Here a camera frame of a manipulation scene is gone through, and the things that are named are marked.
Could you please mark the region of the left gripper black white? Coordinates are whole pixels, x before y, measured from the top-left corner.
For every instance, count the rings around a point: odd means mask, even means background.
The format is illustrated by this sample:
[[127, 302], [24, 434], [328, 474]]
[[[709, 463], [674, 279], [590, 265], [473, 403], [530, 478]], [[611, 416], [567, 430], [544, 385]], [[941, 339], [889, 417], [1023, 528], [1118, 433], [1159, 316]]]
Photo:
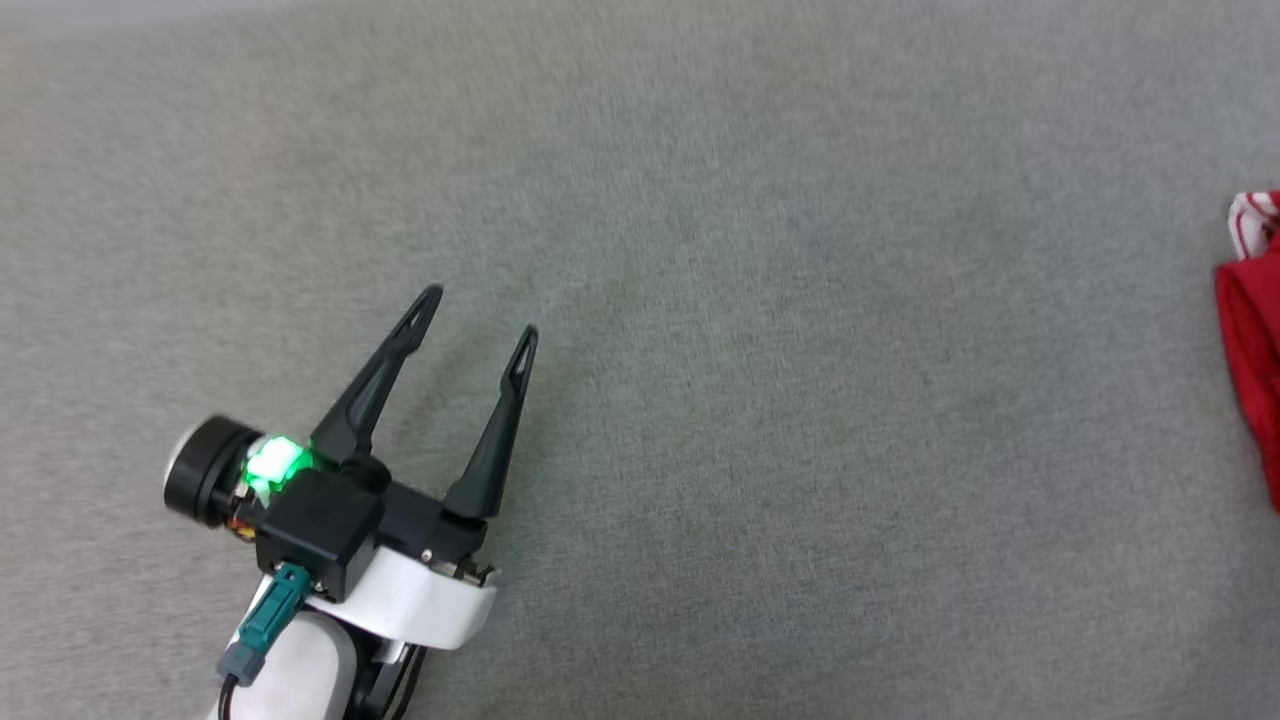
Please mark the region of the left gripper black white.
[[421, 346], [444, 290], [410, 305], [310, 436], [310, 445], [214, 415], [174, 447], [168, 509], [251, 544], [262, 582], [246, 618], [262, 633], [285, 600], [392, 644], [457, 650], [494, 603], [475, 555], [497, 516], [539, 332], [526, 325], [477, 446], [444, 501], [390, 478], [370, 454], [404, 360]]

